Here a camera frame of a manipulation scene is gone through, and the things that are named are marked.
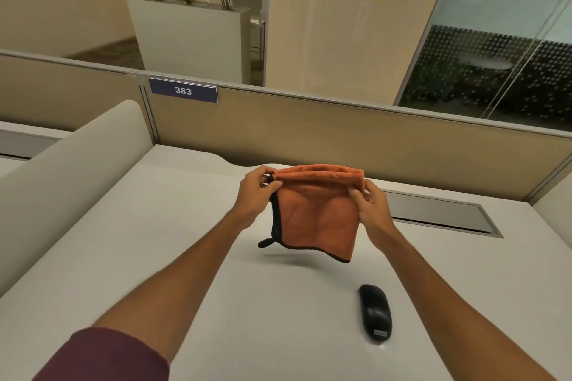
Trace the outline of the person's left hand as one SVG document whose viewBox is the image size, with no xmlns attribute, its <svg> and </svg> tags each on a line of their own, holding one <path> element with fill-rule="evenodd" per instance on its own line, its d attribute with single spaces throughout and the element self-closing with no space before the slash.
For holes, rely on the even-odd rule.
<svg viewBox="0 0 572 381">
<path fill-rule="evenodd" d="M 244 220 L 253 221 L 266 208 L 271 196 L 259 194 L 262 183 L 275 181 L 273 175 L 277 170 L 261 166 L 248 172 L 240 182 L 237 199 L 232 211 Z"/>
</svg>

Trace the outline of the person's right hand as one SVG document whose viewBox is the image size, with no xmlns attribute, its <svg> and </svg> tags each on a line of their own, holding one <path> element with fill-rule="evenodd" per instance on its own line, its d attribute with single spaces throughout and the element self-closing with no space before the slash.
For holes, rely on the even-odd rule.
<svg viewBox="0 0 572 381">
<path fill-rule="evenodd" d="M 388 236 L 397 228 L 391 216 L 387 195 L 373 181 L 364 182 L 365 188 L 362 191 L 368 193 L 368 209 L 359 211 L 360 222 L 370 239 Z"/>
</svg>

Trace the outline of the orange microfiber cloth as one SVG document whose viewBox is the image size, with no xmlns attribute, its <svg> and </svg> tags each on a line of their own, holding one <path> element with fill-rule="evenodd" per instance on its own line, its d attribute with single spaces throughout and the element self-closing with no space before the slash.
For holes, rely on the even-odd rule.
<svg viewBox="0 0 572 381">
<path fill-rule="evenodd" d="M 282 186 L 270 197 L 271 236 L 258 243 L 277 243 L 294 250 L 315 250 L 349 263 L 360 225 L 359 209 L 348 187 L 365 190 L 362 169 L 314 164 L 279 169 L 269 182 Z"/>
</svg>

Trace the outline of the person's left forearm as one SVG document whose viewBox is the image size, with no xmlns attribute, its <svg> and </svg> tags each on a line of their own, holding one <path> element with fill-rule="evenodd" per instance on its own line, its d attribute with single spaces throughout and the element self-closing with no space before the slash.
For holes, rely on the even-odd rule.
<svg viewBox="0 0 572 381">
<path fill-rule="evenodd" d="M 237 206 L 173 262 L 108 309 L 92 325 L 138 339 L 171 364 L 239 234 L 258 213 Z"/>
</svg>

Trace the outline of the person's right forearm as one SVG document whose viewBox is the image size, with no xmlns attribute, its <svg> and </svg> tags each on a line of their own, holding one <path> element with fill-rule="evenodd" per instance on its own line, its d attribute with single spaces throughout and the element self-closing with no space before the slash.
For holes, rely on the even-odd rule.
<svg viewBox="0 0 572 381">
<path fill-rule="evenodd" d="M 556 381 L 470 306 L 392 223 L 362 222 L 390 262 L 454 381 Z"/>
</svg>

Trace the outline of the beige desk partition panel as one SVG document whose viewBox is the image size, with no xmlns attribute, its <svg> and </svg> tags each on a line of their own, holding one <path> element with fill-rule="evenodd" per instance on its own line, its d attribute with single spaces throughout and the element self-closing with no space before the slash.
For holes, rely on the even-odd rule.
<svg viewBox="0 0 572 381">
<path fill-rule="evenodd" d="M 218 103 L 155 95 L 150 77 L 217 86 Z M 125 100 L 153 144 L 237 165 L 337 164 L 532 204 L 572 176 L 570 132 L 0 49 L 1 122 L 75 131 Z"/>
</svg>

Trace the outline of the black computer mouse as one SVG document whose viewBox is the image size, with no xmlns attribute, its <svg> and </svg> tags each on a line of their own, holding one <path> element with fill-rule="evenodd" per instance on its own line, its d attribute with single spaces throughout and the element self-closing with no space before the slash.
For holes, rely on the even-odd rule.
<svg viewBox="0 0 572 381">
<path fill-rule="evenodd" d="M 382 344 L 392 335 L 392 315 L 384 291 L 372 284 L 359 287 L 361 319 L 364 331 L 372 343 Z"/>
</svg>

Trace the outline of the blue desk number sign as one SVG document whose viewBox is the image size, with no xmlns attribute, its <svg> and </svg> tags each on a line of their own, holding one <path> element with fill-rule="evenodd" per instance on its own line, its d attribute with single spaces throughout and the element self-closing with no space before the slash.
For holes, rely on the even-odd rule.
<svg viewBox="0 0 572 381">
<path fill-rule="evenodd" d="M 217 86 L 182 82 L 160 78 L 148 78 L 151 91 L 155 95 L 194 100 L 204 103 L 218 103 Z"/>
</svg>

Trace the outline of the white planter box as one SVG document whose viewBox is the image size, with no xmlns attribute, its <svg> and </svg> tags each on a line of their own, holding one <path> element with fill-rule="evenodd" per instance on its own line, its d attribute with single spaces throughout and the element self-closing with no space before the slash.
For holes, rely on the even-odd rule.
<svg viewBox="0 0 572 381">
<path fill-rule="evenodd" d="M 249 8 L 178 0 L 127 0 L 146 71 L 251 82 Z"/>
</svg>

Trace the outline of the white curved side divider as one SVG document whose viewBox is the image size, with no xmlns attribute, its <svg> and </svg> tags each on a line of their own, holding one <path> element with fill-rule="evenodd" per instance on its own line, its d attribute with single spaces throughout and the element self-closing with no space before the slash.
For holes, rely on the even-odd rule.
<svg viewBox="0 0 572 381">
<path fill-rule="evenodd" d="M 0 177 L 0 298 L 152 147 L 125 100 Z"/>
</svg>

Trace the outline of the maroon sleeve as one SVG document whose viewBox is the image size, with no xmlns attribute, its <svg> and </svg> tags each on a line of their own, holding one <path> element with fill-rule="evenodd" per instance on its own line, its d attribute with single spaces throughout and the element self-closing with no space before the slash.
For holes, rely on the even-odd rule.
<svg viewBox="0 0 572 381">
<path fill-rule="evenodd" d="M 169 365 L 142 341 L 109 328 L 77 331 L 32 381 L 168 381 Z"/>
</svg>

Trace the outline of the glass wall panel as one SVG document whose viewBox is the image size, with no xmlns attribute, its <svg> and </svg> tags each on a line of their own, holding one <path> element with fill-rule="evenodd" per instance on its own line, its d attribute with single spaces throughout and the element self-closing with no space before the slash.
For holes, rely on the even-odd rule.
<svg viewBox="0 0 572 381">
<path fill-rule="evenodd" d="M 572 132 L 572 0 L 438 0 L 394 104 Z"/>
</svg>

